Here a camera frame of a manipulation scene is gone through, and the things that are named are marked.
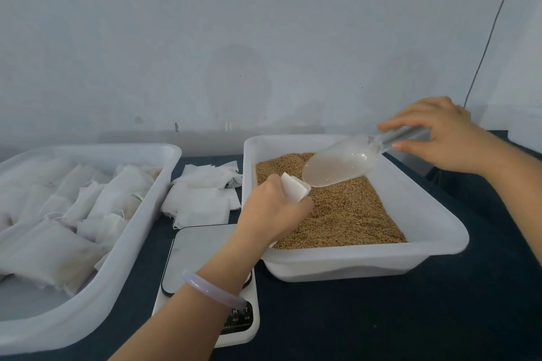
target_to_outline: person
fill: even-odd
[[[388,131],[402,126],[424,126],[431,131],[431,139],[398,142],[393,145],[395,150],[444,170],[484,177],[542,263],[542,163],[478,127],[470,113],[448,97],[419,100],[378,128]],[[251,192],[234,234],[198,275],[239,295],[247,274],[267,246],[295,230],[313,207],[310,197],[288,202],[280,177],[269,176]],[[230,310],[184,285],[111,360],[208,359]]]

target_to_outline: tabletop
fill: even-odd
[[[402,276],[299,283],[276,279],[260,261],[260,328],[247,344],[216,349],[212,360],[542,358],[542,270],[525,242],[386,156],[464,223],[466,250],[430,257]],[[181,158],[172,177],[185,164],[232,160],[242,166],[242,156]],[[230,223],[238,217],[232,212]],[[173,236],[172,220],[159,217],[111,313],[88,337],[2,360],[110,357],[150,317]]]

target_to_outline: bracelet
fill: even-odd
[[[247,302],[243,297],[234,296],[233,294],[218,288],[192,271],[183,271],[181,277],[192,288],[232,309],[243,310],[243,308],[247,306]]]

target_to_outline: scoop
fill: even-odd
[[[303,181],[311,187],[325,187],[367,174],[380,154],[392,144],[425,131],[424,127],[402,127],[381,135],[359,135],[335,143],[310,159],[303,167]]]

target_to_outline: hand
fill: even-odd
[[[236,232],[267,247],[294,231],[314,208],[310,197],[291,203],[282,191],[280,177],[271,174],[252,190],[243,206]]]
[[[395,143],[393,149],[418,156],[444,170],[484,175],[487,157],[491,157],[496,146],[503,145],[471,122],[471,114],[452,103],[450,97],[419,100],[377,127],[387,131],[402,126],[430,129],[431,141],[404,140]]]

